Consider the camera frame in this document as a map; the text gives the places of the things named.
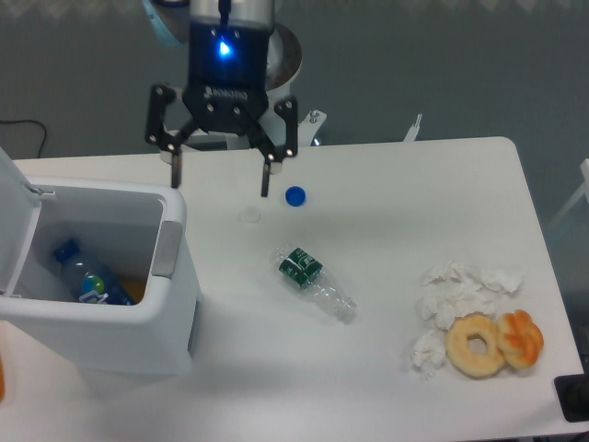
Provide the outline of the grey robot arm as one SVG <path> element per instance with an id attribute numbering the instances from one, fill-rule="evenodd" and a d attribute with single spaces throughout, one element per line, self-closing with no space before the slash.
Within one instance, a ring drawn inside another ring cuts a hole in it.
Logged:
<path id="1" fill-rule="evenodd" d="M 168 155 L 171 186 L 182 176 L 182 145 L 196 131 L 246 137 L 263 156 L 261 196 L 271 169 L 298 153 L 298 103 L 269 96 L 282 64 L 269 65 L 282 38 L 272 1 L 147 1 L 162 26 L 189 45 L 184 88 L 151 87 L 144 139 Z"/>

